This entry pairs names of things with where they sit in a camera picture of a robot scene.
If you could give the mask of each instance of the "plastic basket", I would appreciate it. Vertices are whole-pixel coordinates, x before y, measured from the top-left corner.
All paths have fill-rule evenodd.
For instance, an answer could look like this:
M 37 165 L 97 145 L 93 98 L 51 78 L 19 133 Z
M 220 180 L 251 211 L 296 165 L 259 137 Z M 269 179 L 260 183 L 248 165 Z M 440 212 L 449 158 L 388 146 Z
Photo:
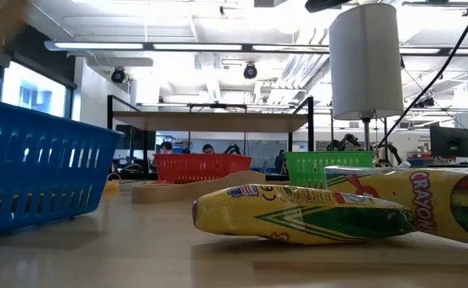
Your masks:
M 120 136 L 0 103 L 0 232 L 97 209 Z
M 290 184 L 326 188 L 324 167 L 372 167 L 373 151 L 289 152 L 286 153 Z
M 251 157 L 236 154 L 156 154 L 159 180 L 173 184 L 223 178 L 249 171 Z

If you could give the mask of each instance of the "blue plastic basket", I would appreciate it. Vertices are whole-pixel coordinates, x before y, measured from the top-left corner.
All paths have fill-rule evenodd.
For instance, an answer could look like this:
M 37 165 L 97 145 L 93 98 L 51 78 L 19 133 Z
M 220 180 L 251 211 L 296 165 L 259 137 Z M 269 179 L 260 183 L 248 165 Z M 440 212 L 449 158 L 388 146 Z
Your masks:
M 96 210 L 120 136 L 0 103 L 0 232 Z

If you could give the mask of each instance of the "window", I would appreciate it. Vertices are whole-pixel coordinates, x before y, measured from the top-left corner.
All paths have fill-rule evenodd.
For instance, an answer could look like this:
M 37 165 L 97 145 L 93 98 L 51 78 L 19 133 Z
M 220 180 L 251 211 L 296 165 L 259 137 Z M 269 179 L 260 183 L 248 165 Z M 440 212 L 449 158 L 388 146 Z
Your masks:
M 63 117 L 65 97 L 63 85 L 15 62 L 4 70 L 4 103 Z

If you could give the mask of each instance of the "person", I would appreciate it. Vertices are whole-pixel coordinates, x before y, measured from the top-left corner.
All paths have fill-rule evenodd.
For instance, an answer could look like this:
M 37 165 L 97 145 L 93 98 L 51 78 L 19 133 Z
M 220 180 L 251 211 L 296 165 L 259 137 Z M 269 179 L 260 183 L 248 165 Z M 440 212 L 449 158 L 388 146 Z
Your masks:
M 172 154 L 173 153 L 173 144 L 168 141 L 161 143 L 161 154 Z
M 214 154 L 214 148 L 212 147 L 211 144 L 205 144 L 202 148 L 202 151 L 204 154 Z
M 285 162 L 285 155 L 283 154 L 284 150 L 280 150 L 280 154 L 276 156 L 274 160 L 274 168 L 276 169 L 276 173 L 280 174 L 282 172 L 283 163 Z

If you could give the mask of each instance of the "lamp shade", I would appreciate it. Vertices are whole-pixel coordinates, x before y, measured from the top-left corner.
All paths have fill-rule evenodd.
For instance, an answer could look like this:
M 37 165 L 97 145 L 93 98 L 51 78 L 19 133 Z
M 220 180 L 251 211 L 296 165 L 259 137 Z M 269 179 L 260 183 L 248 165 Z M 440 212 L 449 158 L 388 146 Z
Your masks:
M 399 115 L 402 108 L 397 12 L 360 5 L 330 26 L 333 116 L 359 120 Z

